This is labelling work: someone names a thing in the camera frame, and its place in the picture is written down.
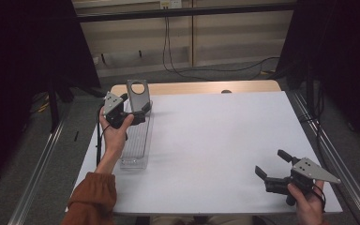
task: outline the wall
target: wall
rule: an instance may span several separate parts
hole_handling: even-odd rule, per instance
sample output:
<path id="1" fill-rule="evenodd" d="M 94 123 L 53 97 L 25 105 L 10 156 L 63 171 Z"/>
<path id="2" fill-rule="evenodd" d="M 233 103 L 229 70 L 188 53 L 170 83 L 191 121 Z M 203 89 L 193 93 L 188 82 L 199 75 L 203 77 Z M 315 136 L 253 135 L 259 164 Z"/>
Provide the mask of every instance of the wall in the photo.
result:
<path id="1" fill-rule="evenodd" d="M 182 5 L 183 8 L 209 8 L 283 2 L 289 1 L 183 0 Z M 160 6 L 159 1 L 151 0 L 73 0 L 73 4 L 78 14 L 151 10 Z M 170 18 L 171 47 L 183 52 L 183 58 L 179 56 L 173 62 L 193 67 L 279 56 L 292 15 L 292 11 L 279 11 Z M 162 51 L 165 27 L 163 18 L 82 23 L 93 55 Z"/>

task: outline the finger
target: finger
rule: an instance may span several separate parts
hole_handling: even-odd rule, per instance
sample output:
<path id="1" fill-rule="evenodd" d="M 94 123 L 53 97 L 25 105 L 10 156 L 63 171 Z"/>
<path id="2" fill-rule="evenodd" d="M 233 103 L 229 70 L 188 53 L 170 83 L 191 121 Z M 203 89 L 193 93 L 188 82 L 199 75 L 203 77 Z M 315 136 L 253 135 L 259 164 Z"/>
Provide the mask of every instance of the finger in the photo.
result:
<path id="1" fill-rule="evenodd" d="M 306 197 L 304 196 L 303 192 L 296 187 L 294 184 L 290 183 L 288 185 L 288 190 L 291 192 L 291 194 L 294 196 L 294 198 L 297 200 L 297 205 L 302 208 L 307 208 L 309 206 Z"/>
<path id="2" fill-rule="evenodd" d="M 101 107 L 100 109 L 100 116 L 99 116 L 99 121 L 101 124 L 102 128 L 106 128 L 110 123 L 106 120 L 106 118 L 104 117 L 104 107 Z"/>
<path id="3" fill-rule="evenodd" d="M 323 184 L 324 181 L 322 180 L 316 180 L 315 181 L 315 186 L 313 188 L 313 190 L 315 191 L 315 193 L 319 194 L 320 196 L 323 195 Z"/>
<path id="4" fill-rule="evenodd" d="M 124 120 L 124 123 L 122 124 L 122 126 L 119 128 L 121 129 L 122 131 L 126 132 L 128 127 L 130 127 L 131 123 L 133 122 L 133 119 L 134 119 L 134 115 L 133 114 L 129 114 L 125 120 Z"/>

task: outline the gray metal part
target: gray metal part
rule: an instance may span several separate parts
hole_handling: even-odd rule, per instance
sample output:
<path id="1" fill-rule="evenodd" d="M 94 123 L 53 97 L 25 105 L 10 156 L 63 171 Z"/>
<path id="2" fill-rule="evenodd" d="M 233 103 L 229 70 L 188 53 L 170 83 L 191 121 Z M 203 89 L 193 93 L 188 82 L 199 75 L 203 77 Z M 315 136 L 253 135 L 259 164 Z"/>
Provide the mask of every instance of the gray metal part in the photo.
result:
<path id="1" fill-rule="evenodd" d="M 144 91 L 140 94 L 135 93 L 132 89 L 133 84 L 142 84 Z M 150 102 L 150 92 L 146 80 L 129 80 L 127 81 L 127 94 L 129 96 L 130 107 L 133 112 L 141 111 L 142 108 Z"/>
<path id="2" fill-rule="evenodd" d="M 114 95 L 111 92 L 107 92 L 107 96 L 105 97 L 105 101 L 104 101 L 104 112 L 103 112 L 103 114 L 107 115 L 108 113 L 110 113 L 119 104 L 121 104 L 122 101 L 124 101 L 124 100 L 121 99 L 120 97 Z"/>
<path id="3" fill-rule="evenodd" d="M 341 183 L 340 179 L 307 157 L 303 157 L 299 162 L 294 164 L 292 170 L 311 179 L 323 180 L 335 184 Z"/>

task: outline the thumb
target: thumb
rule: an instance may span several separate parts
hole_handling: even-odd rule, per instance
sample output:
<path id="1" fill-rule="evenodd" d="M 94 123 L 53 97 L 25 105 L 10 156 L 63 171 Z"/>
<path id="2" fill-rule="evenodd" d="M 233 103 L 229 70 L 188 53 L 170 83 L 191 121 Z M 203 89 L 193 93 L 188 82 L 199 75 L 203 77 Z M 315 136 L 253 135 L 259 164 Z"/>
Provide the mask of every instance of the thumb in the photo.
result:
<path id="1" fill-rule="evenodd" d="M 134 115 L 133 114 L 129 114 L 125 120 L 124 120 L 124 123 L 122 124 L 122 126 L 119 128 L 121 129 L 122 131 L 127 131 L 128 127 L 130 127 L 131 123 L 133 122 L 133 119 L 134 119 Z"/>
<path id="2" fill-rule="evenodd" d="M 308 202 L 306 200 L 306 197 L 304 196 L 303 192 L 296 187 L 294 184 L 290 183 L 288 185 L 288 190 L 291 192 L 291 194 L 294 196 L 294 198 L 297 200 L 297 204 L 299 207 L 308 207 Z"/>

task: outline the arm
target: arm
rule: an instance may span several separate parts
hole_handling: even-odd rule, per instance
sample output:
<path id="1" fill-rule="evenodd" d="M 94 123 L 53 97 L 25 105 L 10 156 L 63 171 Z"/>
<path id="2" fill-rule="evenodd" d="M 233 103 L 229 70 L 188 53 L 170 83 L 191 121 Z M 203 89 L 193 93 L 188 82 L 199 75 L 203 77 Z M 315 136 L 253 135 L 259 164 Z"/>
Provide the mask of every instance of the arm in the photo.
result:
<path id="1" fill-rule="evenodd" d="M 315 185 L 323 189 L 323 181 L 317 180 Z M 315 195 L 309 194 L 305 197 L 293 184 L 288 185 L 288 190 L 297 200 L 297 218 L 300 225 L 329 225 L 323 221 L 322 203 Z M 318 188 L 314 187 L 313 191 L 322 196 Z"/>
<path id="2" fill-rule="evenodd" d="M 116 203 L 113 167 L 122 155 L 126 132 L 133 118 L 133 115 L 129 115 L 123 125 L 115 129 L 109 127 L 110 124 L 100 111 L 100 124 L 107 128 L 104 131 L 104 156 L 95 172 L 89 172 L 75 188 L 62 224 L 113 224 L 113 207 Z"/>

